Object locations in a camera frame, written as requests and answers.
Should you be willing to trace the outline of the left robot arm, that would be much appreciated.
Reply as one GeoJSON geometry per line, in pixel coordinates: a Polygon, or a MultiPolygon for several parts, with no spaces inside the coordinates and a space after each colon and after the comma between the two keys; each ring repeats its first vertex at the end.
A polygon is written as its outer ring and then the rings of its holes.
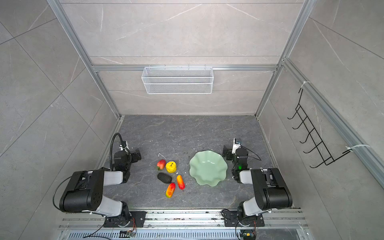
{"type": "Polygon", "coordinates": [[[92,213],[105,217],[106,228],[143,227],[146,212],[131,212],[128,204],[115,201],[103,195],[105,186],[120,185],[128,181],[133,163],[141,160],[137,149],[114,154],[114,170],[98,169],[78,171],[70,177],[59,202],[59,209],[65,213],[92,213]]]}

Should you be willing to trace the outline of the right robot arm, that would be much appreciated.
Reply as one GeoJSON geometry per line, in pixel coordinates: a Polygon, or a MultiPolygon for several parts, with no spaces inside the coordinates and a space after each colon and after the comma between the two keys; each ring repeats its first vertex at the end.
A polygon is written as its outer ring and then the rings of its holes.
{"type": "Polygon", "coordinates": [[[258,224],[263,213],[292,207],[292,195],[279,169],[248,168],[249,152],[241,145],[231,149],[223,147],[223,157],[233,164],[233,179],[239,184],[252,185],[254,192],[254,196],[241,202],[236,211],[222,211],[231,225],[263,226],[263,223],[258,224]]]}

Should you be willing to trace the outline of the red orange fake mango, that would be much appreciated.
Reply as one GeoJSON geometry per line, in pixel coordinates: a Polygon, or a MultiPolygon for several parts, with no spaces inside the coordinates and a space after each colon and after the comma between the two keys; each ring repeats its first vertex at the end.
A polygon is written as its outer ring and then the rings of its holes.
{"type": "Polygon", "coordinates": [[[178,183],[179,189],[181,190],[185,189],[186,185],[181,175],[177,175],[177,183],[178,183]]]}

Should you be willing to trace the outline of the aluminium mounting rail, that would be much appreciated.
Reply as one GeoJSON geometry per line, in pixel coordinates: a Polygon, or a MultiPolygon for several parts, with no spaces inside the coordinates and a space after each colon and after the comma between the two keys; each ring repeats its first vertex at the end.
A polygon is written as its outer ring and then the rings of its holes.
{"type": "Polygon", "coordinates": [[[263,213],[264,227],[225,227],[220,209],[135,209],[145,211],[142,228],[104,228],[96,215],[66,214],[55,240],[311,240],[300,209],[263,213]]]}

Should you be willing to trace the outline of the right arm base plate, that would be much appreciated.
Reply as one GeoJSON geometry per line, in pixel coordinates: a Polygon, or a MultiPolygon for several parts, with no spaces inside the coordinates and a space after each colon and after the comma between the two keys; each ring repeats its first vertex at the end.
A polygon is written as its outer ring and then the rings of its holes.
{"type": "Polygon", "coordinates": [[[265,222],[262,215],[240,217],[237,211],[228,209],[221,210],[225,227],[264,227],[265,222]]]}

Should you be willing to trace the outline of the red yellow fake mango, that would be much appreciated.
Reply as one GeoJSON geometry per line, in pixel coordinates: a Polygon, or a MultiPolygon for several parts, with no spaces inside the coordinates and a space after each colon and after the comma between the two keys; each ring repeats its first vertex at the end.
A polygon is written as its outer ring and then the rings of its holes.
{"type": "Polygon", "coordinates": [[[170,183],[166,190],[166,197],[171,198],[174,194],[175,189],[176,189],[175,183],[170,183]]]}

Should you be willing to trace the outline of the dark fake avocado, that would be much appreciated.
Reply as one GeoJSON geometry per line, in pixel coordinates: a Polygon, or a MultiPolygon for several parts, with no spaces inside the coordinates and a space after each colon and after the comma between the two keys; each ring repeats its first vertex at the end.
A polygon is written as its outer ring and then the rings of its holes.
{"type": "Polygon", "coordinates": [[[165,173],[158,173],[157,178],[165,184],[170,184],[173,182],[173,178],[170,175],[167,175],[165,173]]]}

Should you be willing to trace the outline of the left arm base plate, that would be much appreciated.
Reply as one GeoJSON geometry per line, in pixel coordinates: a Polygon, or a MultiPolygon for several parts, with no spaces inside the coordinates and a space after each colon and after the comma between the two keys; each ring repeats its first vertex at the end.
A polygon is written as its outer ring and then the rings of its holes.
{"type": "Polygon", "coordinates": [[[104,228],[142,228],[146,220],[145,211],[133,211],[129,216],[121,214],[117,217],[107,217],[104,223],[104,228]]]}

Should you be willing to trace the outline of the yellow fake apple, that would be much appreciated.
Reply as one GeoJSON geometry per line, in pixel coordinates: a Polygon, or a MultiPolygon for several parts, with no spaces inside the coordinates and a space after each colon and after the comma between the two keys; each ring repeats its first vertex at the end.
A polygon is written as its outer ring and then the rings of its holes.
{"type": "Polygon", "coordinates": [[[174,161],[167,162],[166,170],[168,173],[175,173],[177,171],[177,164],[174,161]]]}

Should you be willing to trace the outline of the red fake pear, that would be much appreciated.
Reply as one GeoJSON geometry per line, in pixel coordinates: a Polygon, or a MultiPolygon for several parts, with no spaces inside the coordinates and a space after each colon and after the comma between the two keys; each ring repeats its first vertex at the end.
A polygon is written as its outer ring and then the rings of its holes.
{"type": "Polygon", "coordinates": [[[165,160],[160,160],[157,163],[157,170],[163,170],[166,167],[166,161],[165,160]]]}

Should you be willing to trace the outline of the green wavy fruit bowl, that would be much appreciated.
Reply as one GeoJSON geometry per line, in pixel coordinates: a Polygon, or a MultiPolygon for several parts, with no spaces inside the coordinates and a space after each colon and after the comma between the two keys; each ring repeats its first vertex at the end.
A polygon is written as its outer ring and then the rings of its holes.
{"type": "Polygon", "coordinates": [[[190,160],[190,175],[200,186],[215,187],[227,178],[228,165],[213,151],[197,152],[190,160]]]}

